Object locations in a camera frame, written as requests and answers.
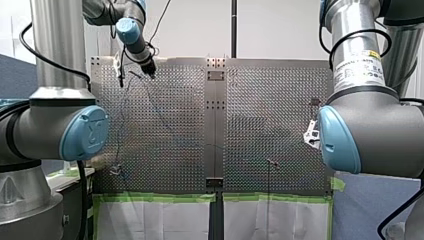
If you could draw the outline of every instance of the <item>warning label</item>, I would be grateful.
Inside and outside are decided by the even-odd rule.
[[[384,84],[383,67],[380,55],[354,56],[340,63],[334,71],[334,83],[337,85],[342,81],[373,81]]]

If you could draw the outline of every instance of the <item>cable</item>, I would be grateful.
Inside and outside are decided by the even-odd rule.
[[[416,102],[416,103],[421,103],[422,105],[424,105],[424,99],[419,99],[419,98],[401,98],[400,101],[401,102]]]
[[[333,48],[331,49],[330,57],[329,57],[329,63],[330,63],[330,69],[333,70],[333,59],[334,54],[336,53],[337,48],[343,44],[344,41],[348,40],[353,35],[359,34],[359,33],[376,33],[382,35],[387,40],[387,49],[381,54],[381,57],[384,57],[392,48],[392,39],[390,38],[389,34],[386,32],[379,30],[379,29],[362,29],[355,32],[351,32],[340,38],[336,44],[334,44]]]
[[[153,35],[150,37],[149,43],[151,43],[151,42],[153,41],[153,38],[155,38],[156,33],[157,33],[157,32],[158,32],[158,30],[159,30],[160,23],[162,22],[162,19],[163,19],[163,17],[165,16],[165,13],[166,13],[166,11],[168,10],[168,7],[169,7],[169,4],[170,4],[170,3],[171,3],[171,0],[168,0],[168,2],[166,3],[166,6],[165,6],[165,8],[164,8],[164,10],[163,10],[163,12],[162,12],[162,15],[161,15],[161,16],[160,16],[160,18],[159,18],[158,24],[156,25],[156,29],[155,29],[155,31],[153,32]]]
[[[121,88],[124,87],[124,78],[125,78],[125,72],[124,72],[124,54],[126,55],[126,46],[124,44],[124,48],[122,49],[122,53],[121,53],[121,65],[119,66],[119,71],[121,72],[121,74],[119,75],[119,86]]]
[[[24,109],[29,108],[29,100],[19,101],[1,108],[0,110],[0,122],[9,117],[10,115],[20,112]]]
[[[404,84],[406,81],[408,81],[408,79],[412,76],[412,74],[414,74],[414,72],[415,72],[415,70],[417,68],[417,65],[418,65],[418,58],[415,59],[414,65],[412,66],[411,70],[409,70],[409,72],[406,74],[406,76],[404,77],[404,79],[400,83],[396,84],[395,86],[393,86],[391,88],[393,88],[393,89],[394,88],[397,88],[400,85]]]
[[[41,59],[42,61],[52,65],[53,67],[56,67],[58,69],[61,69],[63,71],[72,73],[77,75],[78,77],[83,78],[86,82],[87,82],[87,88],[89,91],[91,91],[91,85],[90,85],[90,77],[83,72],[65,67],[63,65],[57,64],[55,62],[53,62],[52,60],[44,57],[43,55],[41,55],[40,53],[38,53],[37,51],[35,51],[34,49],[32,49],[27,42],[25,42],[24,39],[24,35],[25,33],[32,27],[32,22],[30,24],[28,24],[28,26],[26,26],[24,28],[24,30],[19,34],[19,40],[22,43],[22,45],[28,50],[30,51],[32,54],[34,54],[37,58]],[[24,108],[29,108],[29,101],[24,101],[24,103],[21,103],[22,106],[20,107],[16,107],[15,105],[10,106],[11,109],[13,108],[14,110],[11,110],[10,112],[3,112],[2,111],[2,116],[0,116],[0,121],[3,120],[4,118],[6,118],[8,115],[14,113],[15,111],[18,111],[19,109],[24,109]],[[87,178],[85,176],[85,170],[84,170],[84,164],[82,161],[77,161],[78,164],[78,171],[79,171],[79,175],[81,178],[81,188],[82,188],[82,193],[81,193],[81,200],[82,200],[82,208],[81,208],[81,226],[80,226],[80,231],[78,233],[78,239],[80,240],[84,240],[85,237],[85,229],[86,229],[86,224],[87,224],[87,208],[88,208],[88,196],[87,196]]]
[[[112,3],[111,0],[109,0],[109,6],[108,6],[108,12],[109,12],[109,20],[111,22],[110,25],[110,37],[112,39],[116,38],[116,29],[113,29],[112,25],[116,23],[116,8],[113,6],[114,3]]]
[[[405,211],[408,207],[410,207],[414,202],[416,202],[419,198],[421,198],[424,194],[424,188],[421,187],[420,190],[418,190],[417,193],[415,193],[410,199],[408,199],[405,203],[403,203],[399,208],[397,208],[392,214],[390,214],[386,219],[384,219],[383,222],[378,225],[377,232],[378,236],[380,236],[381,239],[385,240],[386,238],[383,235],[383,229],[384,227],[391,222],[395,217],[397,217],[400,213]]]
[[[56,68],[59,68],[59,69],[61,69],[61,70],[63,70],[63,71],[66,71],[66,72],[70,72],[70,73],[72,73],[72,74],[75,74],[75,75],[77,75],[78,77],[81,77],[81,78],[83,78],[86,82],[87,82],[87,84],[90,86],[90,77],[87,75],[87,74],[85,74],[85,73],[83,73],[83,72],[80,72],[80,71],[77,71],[77,70],[74,70],[74,69],[71,69],[71,68],[68,68],[68,67],[65,67],[65,66],[63,66],[63,65],[60,65],[60,64],[58,64],[58,63],[55,63],[55,62],[53,62],[52,60],[50,60],[50,59],[48,59],[48,58],[46,58],[46,57],[44,57],[43,55],[41,55],[40,53],[38,53],[37,51],[35,51],[34,49],[32,49],[29,45],[28,45],[28,43],[27,42],[25,42],[25,39],[24,39],[24,35],[25,35],[25,33],[30,29],[32,27],[32,22],[30,23],[30,24],[28,24],[28,26],[26,26],[25,28],[24,28],[24,30],[19,34],[19,40],[21,41],[21,43],[22,43],[22,45],[28,50],[28,51],[30,51],[32,54],[34,54],[37,58],[39,58],[39,59],[41,59],[41,60],[43,60],[44,62],[46,62],[46,63],[48,63],[48,64],[50,64],[50,65],[52,65],[53,67],[56,67]]]
[[[321,18],[319,20],[319,33],[318,33],[318,37],[319,37],[319,43],[321,44],[322,49],[324,49],[325,52],[327,52],[328,54],[330,54],[330,50],[325,46],[324,44],[324,40],[322,39],[322,29],[324,28],[324,21],[325,21],[325,16],[327,15],[327,0],[324,0],[324,5],[322,6],[323,9],[323,13],[321,15]]]
[[[82,195],[81,196],[81,200],[82,200],[81,223],[80,223],[80,230],[78,233],[78,239],[84,240],[85,228],[87,225],[87,210],[88,210],[87,177],[85,176],[84,163],[82,161],[77,161],[77,165],[78,165],[78,172],[80,175],[81,195]]]
[[[384,28],[384,29],[387,29],[387,27],[386,27],[386,26],[384,26],[384,24],[382,24],[381,22],[379,22],[379,21],[375,20],[375,23],[377,23],[377,25],[379,25],[380,27],[382,27],[382,28]]]

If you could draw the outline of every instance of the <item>sticker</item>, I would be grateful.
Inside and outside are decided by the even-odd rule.
[[[373,57],[381,61],[381,56],[378,52],[372,50],[364,50],[361,52],[351,53],[352,57]]]
[[[384,85],[380,55],[374,51],[363,51],[340,63],[334,71],[334,84],[337,86],[344,81]]]

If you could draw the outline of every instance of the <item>white wall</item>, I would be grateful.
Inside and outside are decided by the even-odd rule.
[[[148,40],[168,0],[146,0]],[[239,0],[238,57],[327,60],[318,41],[318,0]],[[18,34],[31,20],[29,0],[0,0],[0,54],[35,62],[22,48]],[[85,26],[86,55],[114,55],[108,27]],[[32,44],[32,32],[28,33]],[[331,36],[324,30],[324,41]],[[380,48],[383,39],[379,39]],[[172,0],[153,44],[164,57],[224,57],[231,52],[231,0]],[[408,96],[424,97],[417,81],[424,63],[412,76]]]

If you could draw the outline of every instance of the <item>pegboard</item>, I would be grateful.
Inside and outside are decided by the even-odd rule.
[[[210,59],[158,60],[153,80],[125,66],[124,88],[112,61],[92,59],[93,93],[111,118],[96,192],[203,193],[207,177],[223,177],[226,192],[328,194],[330,173],[302,138],[319,109],[311,102],[332,92],[325,61],[221,59],[217,70]]]
[[[127,65],[123,88],[112,58],[92,61],[93,92],[111,120],[95,191],[204,192],[205,60],[157,62],[155,79]]]
[[[330,79],[323,61],[227,61],[224,191],[328,193],[330,173],[303,133]]]

